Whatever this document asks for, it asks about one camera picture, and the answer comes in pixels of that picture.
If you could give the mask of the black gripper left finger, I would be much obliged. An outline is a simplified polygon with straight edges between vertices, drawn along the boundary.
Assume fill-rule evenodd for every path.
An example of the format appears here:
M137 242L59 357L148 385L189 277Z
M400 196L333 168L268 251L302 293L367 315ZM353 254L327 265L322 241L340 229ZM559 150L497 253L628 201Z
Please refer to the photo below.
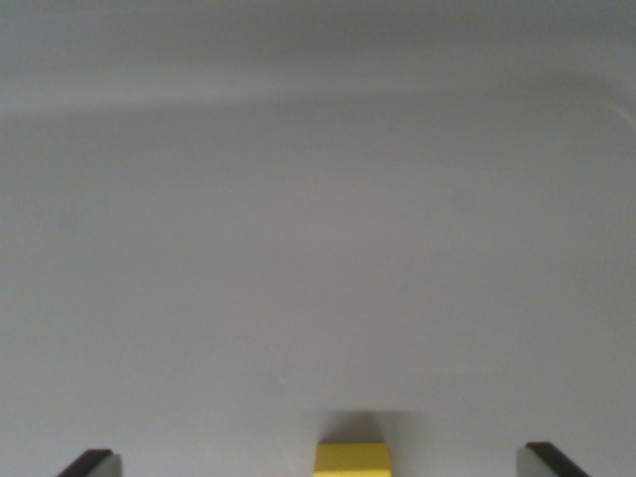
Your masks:
M111 449L88 449L58 477L121 477L122 458Z

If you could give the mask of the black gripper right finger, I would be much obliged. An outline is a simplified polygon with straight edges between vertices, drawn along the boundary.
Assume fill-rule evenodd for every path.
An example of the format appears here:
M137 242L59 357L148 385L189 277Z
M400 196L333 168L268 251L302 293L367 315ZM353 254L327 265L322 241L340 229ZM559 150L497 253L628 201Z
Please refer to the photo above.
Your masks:
M516 453L518 477L589 477L551 442L528 442Z

